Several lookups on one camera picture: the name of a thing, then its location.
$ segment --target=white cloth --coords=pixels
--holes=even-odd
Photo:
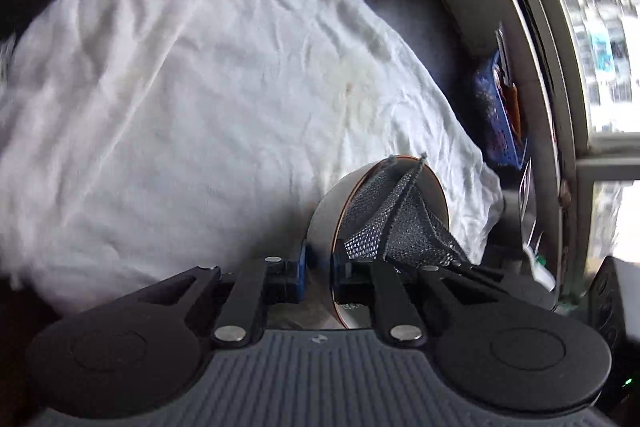
[[[361,0],[56,0],[0,108],[2,269],[76,312],[298,249],[341,176],[418,155],[475,261],[498,178]]]

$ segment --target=blue basket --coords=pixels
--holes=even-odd
[[[516,143],[500,93],[495,87],[494,67],[499,59],[500,54],[496,52],[473,76],[476,105],[485,123],[484,153],[498,165],[510,165],[520,170],[527,150],[527,139],[521,146]]]

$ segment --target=window frame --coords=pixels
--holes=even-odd
[[[572,194],[562,213],[562,297],[576,299],[584,290],[584,266],[590,236],[593,184],[640,179],[640,133],[589,136],[583,67],[570,26],[570,13],[561,0],[522,0],[534,15],[537,30],[551,32],[541,39],[551,75],[549,97],[561,154],[561,176]]]

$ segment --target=gray mesh fabric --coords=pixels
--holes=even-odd
[[[354,196],[338,231],[350,259],[380,254],[414,267],[468,261],[415,185],[422,165],[401,174],[390,160]]]

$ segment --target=round black pad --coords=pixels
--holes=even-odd
[[[50,407],[117,418],[178,396],[196,375],[202,348],[170,307],[133,303],[52,325],[27,357],[34,386]]]
[[[595,398],[611,365],[596,331],[523,303],[465,307],[435,361],[462,394],[524,413],[569,410]]]

